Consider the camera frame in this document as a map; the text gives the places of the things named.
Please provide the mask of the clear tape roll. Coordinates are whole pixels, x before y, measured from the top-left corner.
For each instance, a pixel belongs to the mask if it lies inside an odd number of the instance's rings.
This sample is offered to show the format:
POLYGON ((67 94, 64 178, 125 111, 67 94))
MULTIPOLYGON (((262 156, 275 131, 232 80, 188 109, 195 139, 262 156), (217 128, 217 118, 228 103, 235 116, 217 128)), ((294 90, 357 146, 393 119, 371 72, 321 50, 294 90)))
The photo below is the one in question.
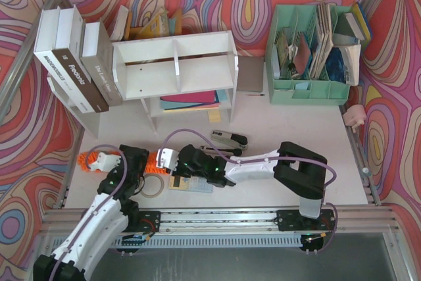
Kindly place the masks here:
POLYGON ((146 174, 141 195, 146 198, 159 196, 164 189, 164 180, 159 174, 146 174))

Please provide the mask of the orange microfiber duster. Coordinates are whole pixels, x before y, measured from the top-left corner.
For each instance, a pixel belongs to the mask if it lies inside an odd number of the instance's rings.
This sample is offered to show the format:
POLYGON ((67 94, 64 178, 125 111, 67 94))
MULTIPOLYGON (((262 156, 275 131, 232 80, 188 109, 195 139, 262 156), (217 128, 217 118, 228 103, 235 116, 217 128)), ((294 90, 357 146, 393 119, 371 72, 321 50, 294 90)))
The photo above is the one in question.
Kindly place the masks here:
MULTIPOLYGON (((88 164, 94 163, 97 160, 99 153, 100 151, 93 151, 92 153, 90 153, 87 160, 88 164)), ((90 169, 88 166, 86 166, 86 156, 87 156, 87 152, 80 153, 77 158, 77 164, 81 167, 81 169, 84 172, 89 172, 90 169)), ((156 158, 157 158, 156 151, 149 154, 144 173, 145 174, 170 174, 170 172, 167 169, 159 168, 156 166, 156 158)))

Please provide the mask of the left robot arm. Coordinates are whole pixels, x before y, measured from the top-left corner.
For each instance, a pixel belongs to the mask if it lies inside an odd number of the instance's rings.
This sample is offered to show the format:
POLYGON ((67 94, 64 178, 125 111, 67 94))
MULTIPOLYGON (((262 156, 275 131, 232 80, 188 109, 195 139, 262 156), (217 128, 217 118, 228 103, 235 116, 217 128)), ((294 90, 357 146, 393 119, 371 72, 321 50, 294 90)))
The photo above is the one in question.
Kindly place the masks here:
POLYGON ((33 266, 33 280, 90 280, 112 242, 126 229, 140 227, 137 202, 131 197, 141 184, 149 152, 121 145, 92 148, 95 161, 85 156, 90 171, 106 172, 97 195, 75 229, 50 255, 40 255, 33 266))

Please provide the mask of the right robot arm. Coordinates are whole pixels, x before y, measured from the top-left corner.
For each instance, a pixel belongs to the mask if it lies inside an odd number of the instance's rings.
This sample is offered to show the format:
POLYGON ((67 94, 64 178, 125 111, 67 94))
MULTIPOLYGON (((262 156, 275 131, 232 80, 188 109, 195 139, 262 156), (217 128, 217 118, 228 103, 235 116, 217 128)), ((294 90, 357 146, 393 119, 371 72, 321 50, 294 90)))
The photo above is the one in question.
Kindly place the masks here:
POLYGON ((299 196, 301 216, 320 216, 328 160, 300 145, 285 141, 278 150, 251 157, 210 156, 192 145, 178 154, 173 175, 204 178, 208 184, 224 188, 248 180, 275 179, 299 196))

